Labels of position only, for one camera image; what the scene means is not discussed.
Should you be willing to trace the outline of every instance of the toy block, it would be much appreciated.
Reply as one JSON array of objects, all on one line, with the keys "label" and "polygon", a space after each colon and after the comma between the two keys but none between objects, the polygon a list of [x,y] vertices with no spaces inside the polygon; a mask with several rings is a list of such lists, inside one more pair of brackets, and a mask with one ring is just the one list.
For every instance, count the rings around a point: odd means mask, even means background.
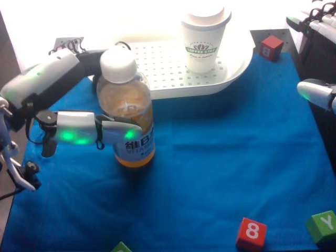
[{"label": "toy block", "polygon": [[271,35],[261,42],[259,54],[270,61],[276,61],[280,57],[284,42],[281,39]]},{"label": "toy block", "polygon": [[312,215],[306,226],[316,244],[330,240],[336,242],[336,216],[333,211]]},{"label": "toy block", "polygon": [[265,244],[267,226],[254,220],[243,218],[236,240],[238,248],[261,251]]},{"label": "toy block", "polygon": [[112,250],[112,252],[132,252],[123,242],[119,242],[118,245]]}]

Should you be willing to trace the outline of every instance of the red block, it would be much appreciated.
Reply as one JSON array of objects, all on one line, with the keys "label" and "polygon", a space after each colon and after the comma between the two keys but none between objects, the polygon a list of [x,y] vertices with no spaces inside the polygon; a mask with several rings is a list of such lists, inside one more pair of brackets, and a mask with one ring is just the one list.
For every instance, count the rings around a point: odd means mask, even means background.
[{"label": "red block", "polygon": [[284,42],[281,39],[271,35],[261,42],[259,54],[268,60],[276,61],[280,57],[283,45]]},{"label": "red block", "polygon": [[236,246],[250,251],[261,251],[265,244],[267,226],[243,218],[237,236]]}]

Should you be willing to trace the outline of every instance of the paper cup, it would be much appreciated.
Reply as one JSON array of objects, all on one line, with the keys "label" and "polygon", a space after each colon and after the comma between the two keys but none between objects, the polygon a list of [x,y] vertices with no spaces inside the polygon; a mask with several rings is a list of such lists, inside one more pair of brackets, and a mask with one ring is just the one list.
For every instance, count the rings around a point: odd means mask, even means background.
[{"label": "paper cup", "polygon": [[212,69],[230,19],[231,11],[222,6],[191,9],[182,18],[186,66],[190,71],[204,73]]}]

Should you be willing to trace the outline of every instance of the green block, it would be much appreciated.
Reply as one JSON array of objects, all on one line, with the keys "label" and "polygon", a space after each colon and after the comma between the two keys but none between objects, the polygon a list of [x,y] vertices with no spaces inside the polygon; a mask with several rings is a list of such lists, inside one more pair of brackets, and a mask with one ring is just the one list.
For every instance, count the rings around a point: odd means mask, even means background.
[{"label": "green block", "polygon": [[333,211],[312,215],[306,226],[315,243],[336,241],[336,216]]},{"label": "green block", "polygon": [[119,244],[112,250],[112,252],[132,252],[123,242]]}]

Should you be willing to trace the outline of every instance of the bottle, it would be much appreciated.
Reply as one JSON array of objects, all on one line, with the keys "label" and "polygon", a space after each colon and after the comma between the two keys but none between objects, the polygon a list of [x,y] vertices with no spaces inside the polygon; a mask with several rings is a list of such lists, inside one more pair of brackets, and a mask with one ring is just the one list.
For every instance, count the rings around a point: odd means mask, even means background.
[{"label": "bottle", "polygon": [[149,163],[155,154],[153,109],[148,81],[138,71],[132,52],[113,46],[100,58],[102,75],[97,82],[100,107],[109,117],[134,120],[142,136],[113,145],[115,158],[126,167],[137,168]]}]

